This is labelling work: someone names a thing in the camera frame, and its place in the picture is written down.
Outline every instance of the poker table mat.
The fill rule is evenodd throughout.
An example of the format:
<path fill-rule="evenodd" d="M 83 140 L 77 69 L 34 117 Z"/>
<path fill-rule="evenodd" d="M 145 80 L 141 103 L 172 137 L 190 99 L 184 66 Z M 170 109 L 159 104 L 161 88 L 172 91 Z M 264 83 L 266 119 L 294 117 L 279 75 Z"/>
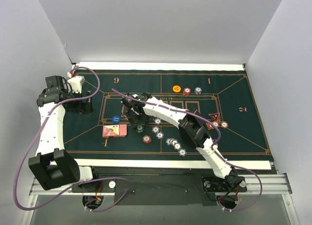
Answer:
<path fill-rule="evenodd" d="M 92 97 L 92 114 L 72 114 L 66 112 L 63 124 L 65 150 L 76 159 L 117 159 L 117 160 L 204 160 L 195 150 L 181 141 L 179 130 L 163 121 L 160 125 L 163 139 L 152 132 L 156 126 L 150 122 L 144 126 L 143 133 L 131 128 L 121 96 L 122 93 L 150 93 L 165 103 L 185 109 L 197 109 L 201 116 L 213 121 L 209 114 L 219 113 L 218 123 L 227 122 L 228 128 L 219 127 L 221 140 L 219 151 L 228 160 L 269 160 L 273 161 L 265 132 L 245 71 L 168 71 L 168 70 L 95 70 L 100 79 L 100 90 Z M 97 80 L 86 70 L 76 70 L 76 75 L 85 77 L 83 95 L 95 91 Z M 181 91 L 176 93 L 173 86 Z M 182 95 L 185 87 L 191 88 L 191 95 Z M 196 95 L 195 87 L 202 93 Z M 127 136 L 102 138 L 103 125 L 113 124 L 111 118 L 121 117 L 120 124 L 127 124 Z M 210 130 L 213 139 L 217 132 Z M 142 138 L 149 135 L 152 142 L 146 144 Z M 182 157 L 172 146 L 166 144 L 167 138 L 175 138 L 185 148 L 187 155 Z"/>

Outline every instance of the red triangle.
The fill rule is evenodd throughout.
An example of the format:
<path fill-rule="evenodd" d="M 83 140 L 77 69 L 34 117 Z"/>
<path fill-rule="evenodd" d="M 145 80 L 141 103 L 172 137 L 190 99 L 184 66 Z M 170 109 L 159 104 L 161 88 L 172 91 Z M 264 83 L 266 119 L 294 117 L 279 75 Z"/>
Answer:
<path fill-rule="evenodd" d="M 219 113 L 209 114 L 209 116 L 210 116 L 214 121 L 217 121 L 218 118 L 219 118 Z"/>

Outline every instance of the printed number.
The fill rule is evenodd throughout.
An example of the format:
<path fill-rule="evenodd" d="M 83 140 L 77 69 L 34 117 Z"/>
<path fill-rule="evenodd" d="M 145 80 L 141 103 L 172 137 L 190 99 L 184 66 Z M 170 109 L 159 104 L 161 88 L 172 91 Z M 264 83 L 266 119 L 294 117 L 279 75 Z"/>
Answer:
<path fill-rule="evenodd" d="M 240 112 L 247 112 L 247 108 L 246 107 L 240 107 L 239 109 L 238 109 Z"/>

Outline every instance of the playing mat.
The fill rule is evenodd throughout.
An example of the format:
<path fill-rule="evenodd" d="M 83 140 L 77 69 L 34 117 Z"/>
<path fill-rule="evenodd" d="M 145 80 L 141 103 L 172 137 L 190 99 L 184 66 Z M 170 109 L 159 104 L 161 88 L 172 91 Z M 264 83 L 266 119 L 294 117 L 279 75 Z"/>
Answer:
<path fill-rule="evenodd" d="M 95 70 L 99 76 L 100 91 L 92 98 L 94 112 L 89 115 L 71 114 L 64 117 L 64 146 L 74 158 L 78 159 L 119 159 L 119 160 L 204 160 L 194 149 L 181 141 L 179 130 L 162 121 L 158 126 L 164 133 L 158 139 L 152 132 L 156 126 L 150 122 L 144 126 L 143 133 L 133 130 L 124 115 L 122 93 L 151 93 L 165 103 L 184 109 L 197 109 L 201 116 L 213 121 L 209 114 L 219 113 L 217 123 L 221 131 L 219 151 L 228 160 L 270 160 L 273 161 L 258 110 L 251 92 L 245 71 L 149 71 L 149 70 Z M 76 70 L 76 75 L 86 79 L 83 93 L 95 91 L 97 80 L 86 70 Z M 181 91 L 176 93 L 173 87 Z M 190 96 L 182 95 L 189 87 Z M 202 93 L 196 95 L 195 87 Z M 127 136 L 121 138 L 102 138 L 103 125 L 112 124 L 113 116 L 120 116 L 122 124 L 128 124 Z M 210 131 L 213 139 L 215 130 Z M 146 144 L 142 138 L 149 135 L 152 142 Z M 166 144 L 167 138 L 177 139 L 187 155 L 182 157 L 172 146 Z"/>

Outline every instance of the white wall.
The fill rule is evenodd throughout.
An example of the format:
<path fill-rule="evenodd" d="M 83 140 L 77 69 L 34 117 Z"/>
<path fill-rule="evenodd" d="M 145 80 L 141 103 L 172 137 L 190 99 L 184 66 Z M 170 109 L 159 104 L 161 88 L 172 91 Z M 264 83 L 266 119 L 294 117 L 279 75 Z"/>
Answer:
<path fill-rule="evenodd" d="M 36 99 L 45 77 L 66 75 L 71 63 L 38 0 L 0 0 L 0 223 L 18 225 L 23 211 L 13 203 L 13 178 L 36 134 Z M 24 165 L 19 201 L 25 205 L 34 176 Z"/>
<path fill-rule="evenodd" d="M 246 67 L 275 163 L 311 224 L 312 0 L 283 0 Z"/>
<path fill-rule="evenodd" d="M 246 63 L 281 0 L 39 0 L 73 62 Z"/>

